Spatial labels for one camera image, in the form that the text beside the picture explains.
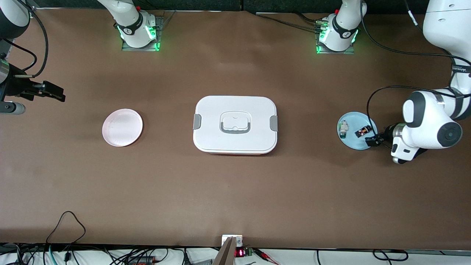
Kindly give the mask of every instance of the blue cable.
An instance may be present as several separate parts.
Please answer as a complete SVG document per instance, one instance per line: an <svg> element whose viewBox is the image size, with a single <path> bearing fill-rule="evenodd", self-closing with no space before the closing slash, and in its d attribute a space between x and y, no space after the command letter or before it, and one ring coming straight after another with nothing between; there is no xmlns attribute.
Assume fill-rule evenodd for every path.
<svg viewBox="0 0 471 265"><path fill-rule="evenodd" d="M52 263L54 263L54 265L57 265L56 259L55 259L54 256L52 255L51 246L49 246L49 256L51 256Z"/></svg>

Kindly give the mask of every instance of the small toy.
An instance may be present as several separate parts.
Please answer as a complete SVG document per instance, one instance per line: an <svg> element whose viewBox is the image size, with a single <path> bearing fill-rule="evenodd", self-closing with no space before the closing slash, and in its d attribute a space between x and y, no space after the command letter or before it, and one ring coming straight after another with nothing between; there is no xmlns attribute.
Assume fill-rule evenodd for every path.
<svg viewBox="0 0 471 265"><path fill-rule="evenodd" d="M346 120L343 120L341 123L339 123L339 131L340 131L340 138L345 139L347 137L347 131L349 129L349 125L347 124Z"/></svg>
<svg viewBox="0 0 471 265"><path fill-rule="evenodd" d="M373 129L373 128L371 128L371 126L367 125L367 126L361 128L360 130L358 130L357 132L355 132L355 135L356 135L358 138L360 138L360 137L362 137L363 135L365 135L365 134L371 132L372 129Z"/></svg>

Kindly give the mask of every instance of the plate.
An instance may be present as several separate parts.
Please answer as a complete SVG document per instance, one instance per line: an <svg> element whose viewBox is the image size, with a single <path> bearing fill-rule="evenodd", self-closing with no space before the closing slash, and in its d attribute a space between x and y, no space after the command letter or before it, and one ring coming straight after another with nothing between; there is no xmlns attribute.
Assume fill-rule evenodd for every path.
<svg viewBox="0 0 471 265"><path fill-rule="evenodd" d="M340 130L339 130L339 124L342 121L346 121L349 129L347 130L347 135L345 139L340 138ZM376 124L374 123L373 120L371 120L371 123L373 125L374 131L378 133L378 128L376 127ZM362 137L358 138L355 135L355 132L360 130L361 128L369 125L368 121L368 116L361 112L348 112L344 114L340 120L337 122L337 136L339 139L348 147L355 149L355 150L365 150L370 148L365 142L365 138L367 137L372 137L374 136L373 131L363 135Z"/></svg>
<svg viewBox="0 0 471 265"><path fill-rule="evenodd" d="M112 146L127 146L139 138L142 126L139 113L128 108L118 109L103 123L103 138Z"/></svg>

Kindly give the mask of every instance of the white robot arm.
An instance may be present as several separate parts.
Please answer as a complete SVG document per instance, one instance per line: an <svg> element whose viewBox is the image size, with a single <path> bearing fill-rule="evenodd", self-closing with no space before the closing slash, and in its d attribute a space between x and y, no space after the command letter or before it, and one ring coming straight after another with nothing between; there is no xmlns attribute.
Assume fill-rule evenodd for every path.
<svg viewBox="0 0 471 265"><path fill-rule="evenodd" d="M110 11L122 39L133 48L149 44L157 36L152 34L155 27L155 16L144 10L137 10L132 0L98 0Z"/></svg>
<svg viewBox="0 0 471 265"><path fill-rule="evenodd" d="M360 5L363 5L362 16L365 16L366 3L363 0L342 0L337 14L330 14L322 19L327 23L321 26L325 33L320 35L319 41L333 51L348 49L361 22Z"/></svg>
<svg viewBox="0 0 471 265"><path fill-rule="evenodd" d="M423 34L433 45L454 56L471 60L471 1L430 0ZM454 146L463 135L454 120L471 115L471 67L455 59L451 87L432 92L416 91L403 105L405 124L393 130L393 161L412 160L419 149L444 149Z"/></svg>

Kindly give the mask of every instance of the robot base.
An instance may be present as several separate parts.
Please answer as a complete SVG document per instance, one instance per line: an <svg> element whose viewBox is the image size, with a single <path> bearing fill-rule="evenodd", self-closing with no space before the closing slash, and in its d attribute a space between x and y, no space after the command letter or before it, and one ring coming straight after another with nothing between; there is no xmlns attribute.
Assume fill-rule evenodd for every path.
<svg viewBox="0 0 471 265"><path fill-rule="evenodd" d="M162 38L163 30L163 17L155 17L155 27L150 28L149 32L155 34L157 37L152 40L148 45L141 48L133 48L122 41L121 50L123 51L160 51L160 40Z"/></svg>
<svg viewBox="0 0 471 265"><path fill-rule="evenodd" d="M316 33L316 53L320 53L320 54L332 54L332 53L340 53L340 54L354 54L354 50L353 50L353 43L350 44L350 47L348 47L348 49L344 50L344 51L333 51L329 48L327 48L327 46L325 44L323 44L322 42L319 42L319 35L320 33Z"/></svg>

